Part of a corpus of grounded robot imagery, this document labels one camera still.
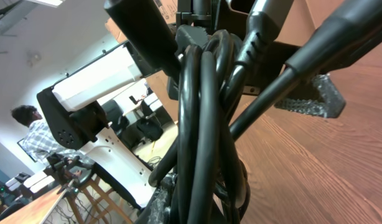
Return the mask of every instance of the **black bag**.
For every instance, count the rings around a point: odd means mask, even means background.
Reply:
[[[145,118],[141,118],[137,121],[137,129],[151,141],[158,140],[164,133],[164,130],[158,124]]]

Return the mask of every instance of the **wooden stool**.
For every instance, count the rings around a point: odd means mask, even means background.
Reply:
[[[106,192],[104,192],[101,187],[98,186],[98,183],[100,182],[100,178],[97,176],[95,180],[90,179],[85,184],[83,184],[79,190],[83,192],[87,199],[90,201],[91,206],[93,207],[93,210],[90,212],[90,215],[92,217],[95,217],[94,214],[97,213],[97,217],[92,218],[90,220],[90,224],[94,224],[98,220],[102,219],[105,224],[109,224],[108,220],[105,218],[105,215],[109,213],[110,211],[114,210],[117,212],[122,218],[126,221],[126,223],[133,223],[130,218],[122,211],[122,209],[109,197],[109,194],[113,192],[113,189],[109,189]],[[87,187],[92,187],[99,195],[99,198],[93,198],[91,196],[90,192],[87,190]],[[108,206],[101,211],[101,209],[98,207],[98,204],[100,201],[105,200],[108,203]],[[75,215],[76,219],[78,220],[79,224],[84,224],[85,221],[82,219],[82,216],[80,215],[80,212],[78,210],[78,207],[75,203],[75,198],[68,198],[68,203],[71,206],[71,209],[73,211],[73,214]]]

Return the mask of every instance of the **fluorescent light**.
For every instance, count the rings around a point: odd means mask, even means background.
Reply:
[[[58,7],[65,0],[28,0],[34,3],[42,4],[45,6]]]

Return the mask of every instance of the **beige floor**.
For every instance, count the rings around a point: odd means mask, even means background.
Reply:
[[[173,143],[174,139],[177,136],[177,126],[174,123],[165,124],[163,125],[164,133],[161,136],[160,139],[154,142],[146,141],[144,145],[140,145],[137,148],[133,149],[133,152],[138,155],[142,160],[148,162],[151,159],[151,162],[156,162],[158,158],[162,158],[167,150],[169,149],[170,145]],[[110,186],[106,183],[104,183],[102,180],[100,181],[100,187],[107,191]],[[99,195],[94,192],[92,189],[89,189],[89,192],[92,194],[94,198],[99,197]],[[111,199],[113,199],[114,202],[116,202],[117,205],[121,205],[120,200],[121,197],[116,193],[113,192],[109,195]],[[77,200],[77,205],[80,213],[82,214],[83,219],[86,219],[85,223],[90,222],[93,217],[91,217],[89,214],[89,211],[86,211],[83,207],[87,208],[88,210],[91,208],[91,203],[86,199],[86,197],[83,194],[78,194],[79,201],[82,202],[82,204],[79,203]],[[100,202],[100,209],[103,210],[103,207],[106,207],[107,204],[105,201]],[[133,209],[131,206],[129,206],[126,202],[122,203],[122,209],[123,211],[129,215],[130,219],[132,221],[135,221],[137,219],[137,210]],[[59,214],[60,211],[65,214],[65,216],[72,217],[72,220],[65,218],[63,215]],[[111,224],[121,224],[126,223],[116,212],[111,211],[109,214],[105,216],[108,221]],[[53,224],[64,224],[64,223],[74,223],[73,221],[76,221],[75,216],[73,216],[73,212],[70,210],[69,206],[67,206],[67,200],[63,199],[61,200],[58,205],[56,206],[55,210],[50,214],[48,219],[45,223],[53,223]]]

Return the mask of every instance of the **person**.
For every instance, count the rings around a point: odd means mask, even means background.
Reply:
[[[83,163],[94,163],[81,152],[61,146],[54,139],[46,120],[43,119],[42,115],[40,115],[34,106],[18,106],[11,110],[11,116],[18,121],[18,123],[29,128],[29,132],[22,143],[24,150],[33,158],[37,158],[38,161],[44,165],[49,165],[46,158],[53,153],[60,154],[69,159],[80,156],[80,160]]]

